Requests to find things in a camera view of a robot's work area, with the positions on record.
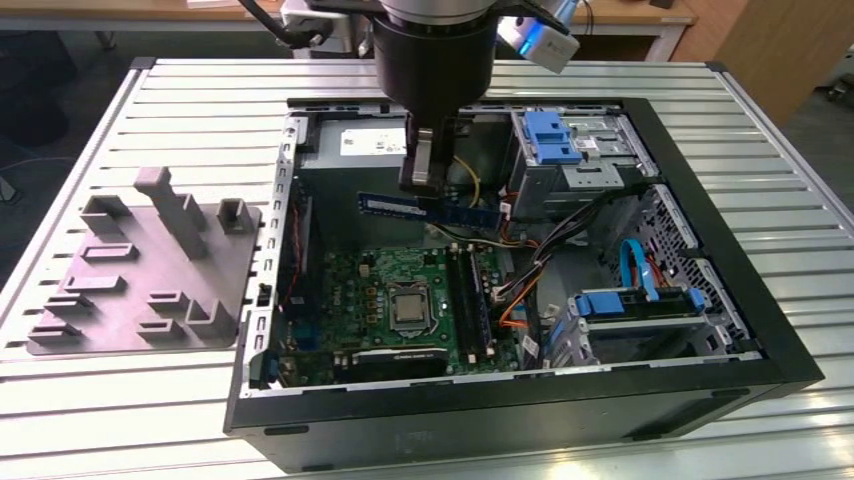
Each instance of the cpu socket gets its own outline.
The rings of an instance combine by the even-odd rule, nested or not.
[[[430,309],[430,287],[425,282],[390,283],[390,329],[405,338],[435,328]]]

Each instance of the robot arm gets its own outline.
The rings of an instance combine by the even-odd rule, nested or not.
[[[317,11],[370,18],[379,86],[409,112],[401,189],[417,197],[439,198],[454,160],[459,109],[477,102],[490,86],[502,18],[510,21],[502,32],[509,43],[555,72],[578,48],[566,25],[533,0],[306,0],[306,4]]]

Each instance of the white label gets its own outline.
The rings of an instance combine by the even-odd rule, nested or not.
[[[359,128],[342,132],[342,156],[406,154],[403,128]]]
[[[539,345],[534,340],[531,340],[531,337],[529,337],[527,335],[522,340],[522,348],[525,348],[525,351],[529,352],[534,358],[537,358],[537,355],[539,354]]]
[[[411,213],[413,215],[427,215],[427,212],[413,205],[398,205],[397,203],[383,202],[381,200],[369,200],[367,205],[377,210],[386,210],[387,212]]]
[[[591,140],[591,139],[577,138],[575,139],[575,148],[595,150],[598,148],[597,147],[597,141]]]

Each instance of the slotted metal surface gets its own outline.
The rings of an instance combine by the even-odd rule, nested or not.
[[[854,468],[854,242],[838,200],[726,74],[701,64],[499,62],[491,94],[646,97],[828,379],[686,438],[385,470],[391,477],[842,477]],[[200,203],[267,215],[294,97],[377,96],[358,61],[160,60],[132,71],[0,295],[0,478],[256,479],[281,475],[222,434],[234,350],[32,359],[26,335],[83,238],[92,194],[147,199],[140,166],[172,168]],[[259,235],[264,241],[264,232]],[[250,292],[256,291],[250,285]],[[375,478],[377,472],[341,475]]]

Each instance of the ram slot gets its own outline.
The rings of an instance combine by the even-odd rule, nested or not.
[[[446,258],[459,357],[469,363],[477,363],[495,353],[478,262],[469,251],[447,249]]]
[[[454,328],[457,329],[457,348],[462,362],[475,363],[478,352],[475,348],[475,331],[471,316],[466,308],[466,298],[463,291],[469,282],[466,280],[466,263],[462,261],[461,252],[457,249],[446,248],[446,269],[449,276],[449,300],[451,312],[454,313]]]
[[[493,348],[493,331],[490,330],[490,308],[486,304],[486,293],[483,292],[483,284],[481,283],[481,267],[474,253],[474,247],[470,246],[469,251],[463,252],[466,258],[466,266],[469,272],[469,283],[471,289],[466,290],[469,294],[469,304],[471,305],[471,316],[475,324],[475,338],[478,342],[478,351],[481,355],[493,357],[495,349]]]

